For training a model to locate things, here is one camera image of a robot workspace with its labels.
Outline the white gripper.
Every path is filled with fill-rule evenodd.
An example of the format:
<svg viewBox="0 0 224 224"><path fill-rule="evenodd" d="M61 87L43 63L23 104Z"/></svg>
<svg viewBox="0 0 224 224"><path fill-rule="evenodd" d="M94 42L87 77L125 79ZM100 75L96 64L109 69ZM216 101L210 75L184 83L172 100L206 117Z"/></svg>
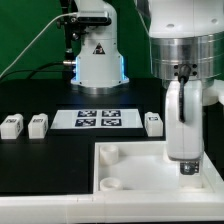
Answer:
<svg viewBox="0 0 224 224"><path fill-rule="evenodd" d="M199 160L204 151L202 112L204 106L220 102L224 105L224 81L215 80L203 88L199 80L184 86L184 118L179 120L180 83L172 81L166 93L165 127L167 155L175 161Z"/></svg>

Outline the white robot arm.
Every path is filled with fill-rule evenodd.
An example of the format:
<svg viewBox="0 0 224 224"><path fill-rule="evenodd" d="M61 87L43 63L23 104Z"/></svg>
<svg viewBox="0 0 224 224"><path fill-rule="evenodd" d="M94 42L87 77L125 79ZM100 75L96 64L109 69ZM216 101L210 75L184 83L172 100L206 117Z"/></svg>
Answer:
<svg viewBox="0 0 224 224"><path fill-rule="evenodd" d="M75 23L86 31L71 83L89 93L128 82L117 50L117 14L104 0L74 0ZM150 64L168 85L167 155L197 161L203 154L202 106L223 97L224 0L135 0L150 18Z"/></svg>

